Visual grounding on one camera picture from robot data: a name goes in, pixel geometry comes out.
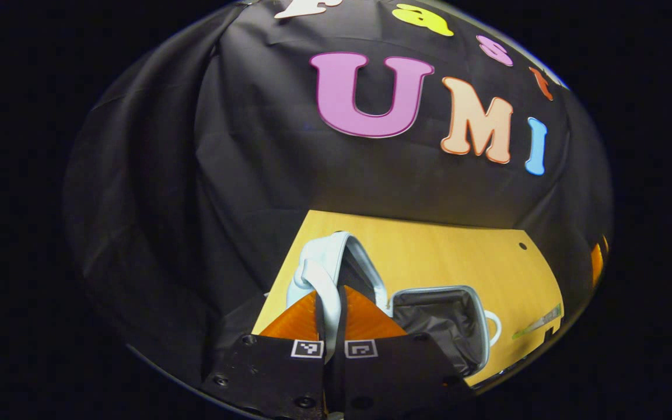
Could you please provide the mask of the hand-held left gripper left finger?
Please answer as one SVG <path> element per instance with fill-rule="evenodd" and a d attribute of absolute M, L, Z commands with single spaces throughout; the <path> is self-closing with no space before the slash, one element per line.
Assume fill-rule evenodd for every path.
<path fill-rule="evenodd" d="M 325 419 L 320 319 L 319 297 L 307 293 L 258 334 L 242 333 L 231 341 L 202 391 L 251 417 Z"/>

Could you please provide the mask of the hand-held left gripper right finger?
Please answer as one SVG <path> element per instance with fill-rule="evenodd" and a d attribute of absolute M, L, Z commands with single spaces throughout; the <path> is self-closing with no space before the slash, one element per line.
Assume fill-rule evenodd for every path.
<path fill-rule="evenodd" d="M 341 286 L 334 409 L 346 419 L 459 419 L 474 391 L 426 332 L 407 333 Z"/>

